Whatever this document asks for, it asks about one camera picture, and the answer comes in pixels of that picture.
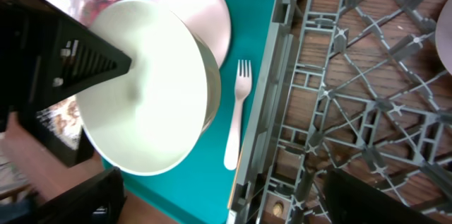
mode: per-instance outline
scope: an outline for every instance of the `fork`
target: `fork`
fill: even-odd
[[[225,167],[228,170],[237,168],[240,149],[240,129],[242,125],[243,102],[251,92],[253,78],[251,72],[251,61],[239,60],[237,66],[237,78],[235,79],[235,104],[232,113],[231,128],[227,137],[225,152]]]

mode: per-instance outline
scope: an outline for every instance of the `gray dish rack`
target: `gray dish rack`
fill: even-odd
[[[259,84],[256,87],[256,96],[251,110],[251,119],[246,129],[246,136],[242,146],[242,154],[235,180],[232,205],[228,222],[231,223],[260,223],[262,221],[266,199],[269,194],[277,196],[281,201],[289,201],[290,209],[285,211],[286,223],[307,223],[310,215],[323,216],[329,220],[325,199],[321,188],[315,183],[315,177],[324,175],[331,168],[344,168],[354,160],[361,158],[367,164],[369,172],[380,175],[381,182],[374,186],[381,191],[393,192],[398,200],[409,206],[398,190],[403,187],[410,177],[422,173],[426,175],[446,195],[444,200],[427,202],[423,208],[417,208],[424,214],[438,212],[445,215],[452,214],[452,181],[444,168],[452,163],[452,157],[436,156],[441,135],[446,129],[452,128],[452,113],[439,107],[434,100],[434,94],[429,85],[448,72],[444,69],[429,80],[424,80],[404,65],[404,60],[418,53],[426,42],[434,44],[436,22],[424,17],[417,7],[424,0],[394,0],[399,9],[393,13],[374,20],[361,8],[364,0],[339,0],[335,13],[324,13],[311,9],[313,0],[307,0],[305,11],[301,11],[297,0],[275,0],[273,15],[263,54],[263,63],[259,74]],[[340,25],[339,19],[350,10],[355,10],[360,16],[365,29],[356,37],[349,37],[346,25]],[[390,20],[406,14],[412,23],[421,32],[420,35],[407,34],[397,44],[390,47],[381,27]],[[299,38],[290,34],[292,22],[302,19]],[[305,33],[313,32],[330,35],[328,53],[323,66],[299,63],[302,53]],[[347,55],[348,47],[352,46],[367,35],[373,35],[387,53],[387,58],[363,71]],[[336,87],[326,85],[326,72],[330,59],[342,55],[356,72],[356,76]],[[389,97],[382,98],[368,82],[366,74],[384,64],[392,63],[410,81],[410,87]],[[304,74],[305,82],[295,83],[296,74]],[[308,86],[309,78],[319,78],[317,88]],[[367,87],[372,98],[359,98],[353,95],[339,93],[341,88],[351,82],[361,81]],[[311,114],[309,129],[300,129],[284,124],[290,93],[293,89],[304,89],[316,93],[317,101]],[[408,94],[419,93],[428,103],[429,109],[415,109],[398,105],[396,98]],[[341,107],[339,99],[354,101],[365,108],[359,114],[349,117]],[[335,106],[345,119],[344,124],[325,128],[325,119],[329,108]],[[422,117],[417,126],[405,128],[394,115],[414,113]],[[376,137],[379,121],[385,117],[402,134],[399,138],[380,141]],[[329,134],[336,129],[350,126],[355,134],[354,142],[334,138]],[[283,129],[292,131],[290,139],[281,138]],[[295,141],[295,134],[304,134],[306,141],[303,144]],[[333,142],[357,153],[344,160],[336,160],[334,152],[326,142]],[[392,143],[405,142],[411,148],[409,158],[386,152],[383,146]],[[327,152],[329,165],[321,170],[310,170],[305,160],[308,155],[316,155],[319,149]],[[274,173],[276,155],[279,150],[295,156],[299,161],[297,178],[287,181],[284,177]],[[400,172],[397,175],[389,174],[385,159],[395,160],[415,166],[414,170]],[[314,207],[307,206],[310,191],[316,194],[318,201]]]

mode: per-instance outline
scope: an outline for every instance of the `fork handle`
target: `fork handle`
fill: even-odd
[[[237,168],[240,151],[240,129],[242,127],[243,100],[235,100],[234,112],[232,113],[231,128],[227,137],[225,152],[225,167],[228,170]]]

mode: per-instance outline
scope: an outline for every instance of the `wooden surface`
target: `wooden surface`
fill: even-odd
[[[313,0],[311,6],[311,11],[316,12],[336,12],[338,8],[339,0]],[[418,11],[423,16],[429,16],[434,20],[438,19],[439,12],[442,6],[446,3],[446,0],[424,0]],[[306,6],[306,0],[298,0],[298,4],[302,11]],[[382,16],[391,14],[398,9],[398,6],[393,0],[364,0],[360,4],[360,8],[370,15],[374,20],[380,19]],[[338,23],[341,28],[349,28],[349,40],[357,36],[364,28],[365,24],[359,18],[356,11],[352,10],[341,17]],[[292,34],[299,37],[299,32],[301,30],[301,22],[294,22],[292,25]],[[419,30],[413,25],[411,20],[402,13],[385,26],[382,27],[384,36],[388,41],[390,46],[393,46],[407,34],[412,33],[416,36],[421,35]],[[302,48],[302,53],[299,58],[300,63],[313,64],[317,66],[323,66],[326,53],[328,50],[328,44],[330,42],[330,35],[321,35],[316,33],[307,33],[304,37],[304,44]],[[356,65],[363,71],[372,67],[373,65],[379,63],[380,61],[387,58],[386,52],[381,48],[377,39],[370,34],[368,37],[357,42],[355,45],[347,49],[347,54],[353,60]],[[436,54],[435,47],[427,43],[424,49],[408,60],[404,61],[407,67],[418,73],[419,76],[427,80],[434,76],[436,73],[443,69],[441,62]],[[349,65],[343,55],[335,56],[329,63],[329,67],[326,74],[325,83],[327,88],[334,88],[344,83],[346,80],[357,75],[357,72],[353,67]],[[399,69],[393,64],[388,64],[380,67],[368,74],[372,88],[381,97],[387,97],[404,89],[409,86],[409,81],[399,72]],[[303,75],[295,76],[295,83],[304,82],[305,77]],[[452,107],[452,76],[447,74],[440,78],[438,81],[431,84],[431,89],[435,95],[435,100],[443,110],[449,110]],[[315,88],[319,86],[319,78],[313,78],[310,80],[309,84]],[[347,95],[354,95],[361,98],[372,99],[368,90],[363,84],[363,81],[356,80],[354,83],[346,86],[341,93]],[[285,117],[284,123],[296,128],[305,129],[309,128],[311,121],[311,116],[314,111],[314,105],[316,102],[317,94],[308,90],[294,89],[290,94],[289,109]],[[408,107],[414,107],[422,110],[430,110],[425,103],[425,101],[417,94],[412,93],[409,95],[402,96],[395,100],[399,105],[406,105]],[[356,102],[339,100],[339,103],[343,109],[347,112],[349,117],[352,117],[358,112],[364,111],[364,105],[358,105]],[[399,117],[397,114],[394,117],[402,124],[403,127],[407,128],[419,122],[419,117],[412,114],[405,114]],[[339,113],[336,107],[331,107],[326,119],[325,127],[328,128],[333,125],[342,124],[345,119]],[[384,140],[385,138],[397,134],[397,131],[390,125],[390,122],[382,119],[377,131],[376,138],[379,140]],[[290,140],[292,131],[283,129],[282,138]],[[339,129],[334,132],[334,137],[340,138],[345,141],[353,141],[355,136],[350,128]],[[303,134],[297,134],[295,139],[297,143],[304,144],[306,137]],[[338,144],[332,144],[327,142],[330,149],[333,150],[334,155],[338,160],[343,160],[350,157],[352,154],[357,153],[359,150],[344,147]],[[441,140],[441,145],[439,146],[438,154],[443,155],[451,151],[452,146],[452,131],[450,129],[445,129],[443,138]],[[392,151],[398,155],[407,155],[407,146],[400,144],[388,147],[386,150]],[[388,173],[390,175],[403,170],[414,170],[415,167],[400,163],[388,158],[384,158],[388,165]],[[295,178],[296,170],[298,169],[299,161],[297,158],[294,159],[293,155],[287,154],[284,151],[279,151],[277,156],[276,172],[280,173],[286,177]],[[330,165],[328,161],[328,156],[325,151],[319,151],[318,156],[313,156],[310,154],[307,157],[307,167],[313,170],[319,170]],[[345,170],[350,174],[360,178],[361,180],[367,182],[368,184],[375,184],[381,181],[383,178],[379,175],[372,175],[365,162],[358,158],[351,162]],[[323,181],[316,178],[316,182],[321,186]],[[441,200],[444,195],[440,190],[424,175],[415,175],[411,177],[408,183],[399,189],[399,192],[407,200],[411,206],[419,205],[425,201],[439,199]],[[395,194],[389,192],[389,196],[398,200]],[[275,216],[271,216],[271,207],[275,203],[274,196],[270,196],[267,200],[266,214],[263,219],[267,223],[275,223],[279,220],[274,220]],[[315,193],[311,190],[308,207],[315,206],[317,202],[315,199]],[[282,201],[285,205],[285,209],[289,207],[288,201]],[[441,222],[441,223],[451,223],[452,218],[447,218],[439,213],[433,213],[429,215],[431,218]],[[311,219],[312,223],[327,223],[325,218],[316,217]]]
[[[0,148],[9,160],[27,176],[44,201],[53,199],[103,171],[98,154],[79,165],[67,168],[18,125],[15,113],[10,116],[5,138],[0,140]],[[175,223],[175,221],[127,192],[127,200],[121,212],[119,223],[170,224]]]

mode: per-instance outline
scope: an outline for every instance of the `teal tray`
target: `teal tray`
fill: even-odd
[[[232,41],[220,69],[222,95],[215,120],[188,157],[174,169],[157,176],[123,173],[126,188],[181,223],[225,223],[234,171],[223,156],[234,107],[237,60],[253,65],[253,90],[244,103],[242,138],[250,117],[270,17],[275,0],[226,0],[232,21]]]

